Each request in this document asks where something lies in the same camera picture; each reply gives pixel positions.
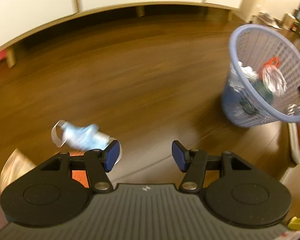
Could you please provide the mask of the white tissue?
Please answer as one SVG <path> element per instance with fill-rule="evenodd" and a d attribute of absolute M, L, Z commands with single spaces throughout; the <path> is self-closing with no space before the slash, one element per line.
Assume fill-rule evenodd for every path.
<path fill-rule="evenodd" d="M 255 72 L 250 66 L 243 67 L 242 62 L 238 61 L 241 72 L 245 75 L 250 83 L 254 83 L 258 79 L 258 74 Z M 228 77 L 228 84 L 232 87 L 236 92 L 240 92 L 244 89 L 243 83 L 240 81 L 239 76 L 232 65 L 230 64 L 230 74 Z"/>

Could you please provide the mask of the blue surgical face mask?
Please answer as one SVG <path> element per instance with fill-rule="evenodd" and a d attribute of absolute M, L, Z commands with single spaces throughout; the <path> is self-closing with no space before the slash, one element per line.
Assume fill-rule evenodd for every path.
<path fill-rule="evenodd" d="M 58 148 L 67 144 L 74 150 L 84 152 L 93 149 L 105 150 L 115 140 L 114 137 L 100 132 L 96 124 L 78 127 L 64 120 L 59 120 L 53 126 L 51 139 Z"/>

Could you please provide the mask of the beige pedal trash bin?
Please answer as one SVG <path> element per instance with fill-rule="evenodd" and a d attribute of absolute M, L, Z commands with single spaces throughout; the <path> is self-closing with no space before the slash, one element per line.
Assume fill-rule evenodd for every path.
<path fill-rule="evenodd" d="M 236 16 L 244 22 L 254 22 L 266 0 L 243 0 Z"/>

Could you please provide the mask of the clear plastic water bottle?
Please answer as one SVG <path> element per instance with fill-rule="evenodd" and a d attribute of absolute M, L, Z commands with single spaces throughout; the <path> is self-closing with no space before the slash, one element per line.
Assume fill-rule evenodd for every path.
<path fill-rule="evenodd" d="M 284 96 L 287 90 L 286 80 L 278 68 L 265 69 L 263 71 L 263 79 L 258 78 L 251 84 L 254 90 L 269 105 L 273 104 L 275 97 Z"/>

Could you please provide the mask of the grey sneakers pair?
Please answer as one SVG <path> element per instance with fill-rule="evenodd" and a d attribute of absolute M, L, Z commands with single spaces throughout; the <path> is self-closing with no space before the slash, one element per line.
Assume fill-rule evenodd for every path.
<path fill-rule="evenodd" d="M 255 19 L 256 24 L 265 25 L 274 29 L 281 30 L 282 23 L 268 13 L 259 12 Z"/>

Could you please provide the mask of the brown paper bag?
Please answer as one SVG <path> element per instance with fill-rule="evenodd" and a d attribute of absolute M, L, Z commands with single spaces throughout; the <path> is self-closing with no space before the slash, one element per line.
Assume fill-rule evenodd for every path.
<path fill-rule="evenodd" d="M 283 21 L 282 21 L 282 26 L 290 31 L 296 31 L 299 25 L 298 19 L 293 16 L 292 14 L 288 13 L 285 14 Z"/>

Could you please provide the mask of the blue white milk carton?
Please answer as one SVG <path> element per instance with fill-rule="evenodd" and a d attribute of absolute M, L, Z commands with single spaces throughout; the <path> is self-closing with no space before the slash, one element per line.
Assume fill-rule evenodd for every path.
<path fill-rule="evenodd" d="M 248 99 L 241 91 L 234 90 L 233 87 L 226 85 L 222 94 L 222 110 L 225 116 L 236 126 L 243 126 L 243 122 L 249 118 Z"/>

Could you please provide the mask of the beige snack bag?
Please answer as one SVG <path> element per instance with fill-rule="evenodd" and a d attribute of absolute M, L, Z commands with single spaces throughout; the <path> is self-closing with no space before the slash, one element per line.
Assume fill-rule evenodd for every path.
<path fill-rule="evenodd" d="M 16 148 L 2 168 L 0 174 L 0 194 L 3 193 L 8 185 L 35 167 L 35 163 Z"/>

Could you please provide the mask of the red plastic bag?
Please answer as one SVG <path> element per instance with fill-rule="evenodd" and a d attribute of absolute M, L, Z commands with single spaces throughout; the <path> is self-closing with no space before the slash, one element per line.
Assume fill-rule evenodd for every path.
<path fill-rule="evenodd" d="M 258 78 L 263 79 L 263 71 L 265 69 L 273 69 L 273 68 L 279 68 L 280 66 L 280 59 L 278 57 L 272 57 L 267 62 L 265 62 L 262 67 L 257 71 Z"/>

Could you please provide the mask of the lavender plastic waste basket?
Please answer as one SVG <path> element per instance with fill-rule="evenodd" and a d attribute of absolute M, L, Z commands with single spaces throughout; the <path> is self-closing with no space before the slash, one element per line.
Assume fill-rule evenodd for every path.
<path fill-rule="evenodd" d="M 229 56 L 222 109 L 234 125 L 300 122 L 300 52 L 290 40 L 245 24 L 231 34 Z"/>

